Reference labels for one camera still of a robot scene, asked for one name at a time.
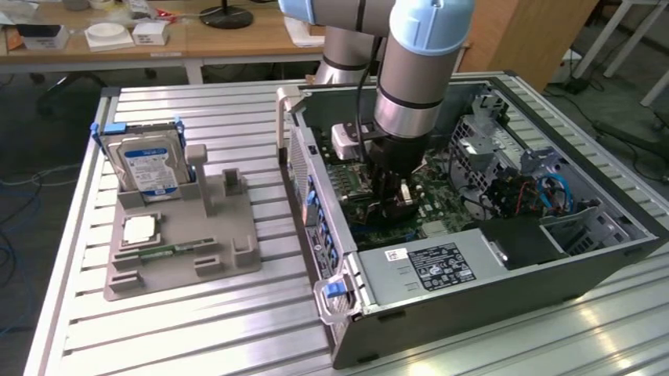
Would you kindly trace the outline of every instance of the wooden table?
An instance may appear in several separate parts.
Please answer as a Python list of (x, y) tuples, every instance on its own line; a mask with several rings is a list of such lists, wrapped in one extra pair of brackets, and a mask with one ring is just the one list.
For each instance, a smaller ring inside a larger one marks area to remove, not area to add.
[[(215, 6), (216, 0), (158, 1), (150, 4), (168, 12), (199, 13)], [(60, 51), (30, 51), (24, 47), (8, 51), (0, 40), (0, 73), (40, 73), (100, 71), (126, 68), (184, 67), (188, 82), (203, 83), (200, 68), (209, 64), (280, 63), (320, 59), (320, 48), (299, 48), (292, 45), (283, 26), (283, 16), (276, 3), (255, 4), (232, 1), (249, 10), (255, 21), (239, 30), (220, 30), (188, 17), (169, 25), (169, 41), (164, 46), (137, 46), (106, 52), (90, 52), (84, 29), (90, 19), (105, 12), (88, 9), (82, 12), (65, 10), (58, 2), (44, 2), (37, 15), (45, 23), (64, 24), (73, 34), (66, 48)]]

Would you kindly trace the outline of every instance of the green circuit board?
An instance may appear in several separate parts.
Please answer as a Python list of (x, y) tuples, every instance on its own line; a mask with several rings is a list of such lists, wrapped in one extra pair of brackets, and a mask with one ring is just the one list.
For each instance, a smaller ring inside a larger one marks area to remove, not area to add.
[(360, 251), (459, 232), (475, 220), (444, 178), (444, 163), (431, 152), (408, 182), (411, 197), (419, 205), (418, 213), (385, 226), (372, 226), (364, 218), (368, 206), (375, 203), (364, 164), (327, 164), (327, 171)]

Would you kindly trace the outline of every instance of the metal bracket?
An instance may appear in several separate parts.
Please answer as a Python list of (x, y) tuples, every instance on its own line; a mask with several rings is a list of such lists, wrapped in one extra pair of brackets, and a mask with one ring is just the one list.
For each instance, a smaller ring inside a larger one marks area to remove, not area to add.
[(296, 85), (281, 86), (276, 90), (276, 147), (283, 149), (283, 132), (285, 131), (285, 111), (291, 111), (301, 101), (300, 90)]

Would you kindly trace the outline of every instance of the hard drive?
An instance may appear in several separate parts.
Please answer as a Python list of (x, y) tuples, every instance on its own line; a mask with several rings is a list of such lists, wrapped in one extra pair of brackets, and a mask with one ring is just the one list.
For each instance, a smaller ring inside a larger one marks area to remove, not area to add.
[(177, 198), (178, 185), (192, 181), (185, 163), (182, 123), (105, 125), (93, 138), (109, 159), (124, 192), (138, 190), (145, 202)]

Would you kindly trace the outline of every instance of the aluminum extrusion table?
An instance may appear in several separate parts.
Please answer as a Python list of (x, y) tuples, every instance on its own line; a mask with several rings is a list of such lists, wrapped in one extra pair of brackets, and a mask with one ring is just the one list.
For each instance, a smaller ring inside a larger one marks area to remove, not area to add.
[[(475, 79), (475, 74), (459, 74)], [(519, 79), (499, 79), (607, 177), (669, 226), (666, 201)], [(25, 375), (615, 374), (669, 370), (669, 248), (583, 297), (344, 371), (329, 354), (289, 218), (275, 151), (281, 85), (255, 82), (122, 89), (97, 122), (180, 116), (205, 143), (208, 173), (239, 167), (249, 183), (261, 270), (116, 302), (102, 299), (117, 180), (89, 143)], [(519, 114), (510, 127), (530, 146)]]

